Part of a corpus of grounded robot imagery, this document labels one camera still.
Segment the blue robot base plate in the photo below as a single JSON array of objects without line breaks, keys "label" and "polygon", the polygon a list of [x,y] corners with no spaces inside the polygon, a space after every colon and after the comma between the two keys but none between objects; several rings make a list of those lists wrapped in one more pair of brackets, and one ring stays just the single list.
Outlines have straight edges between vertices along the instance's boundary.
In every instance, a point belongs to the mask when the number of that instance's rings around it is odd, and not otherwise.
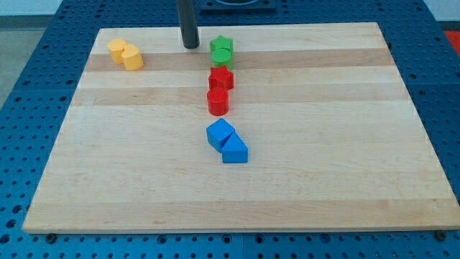
[{"label": "blue robot base plate", "polygon": [[197,0],[201,13],[275,11],[277,0]]}]

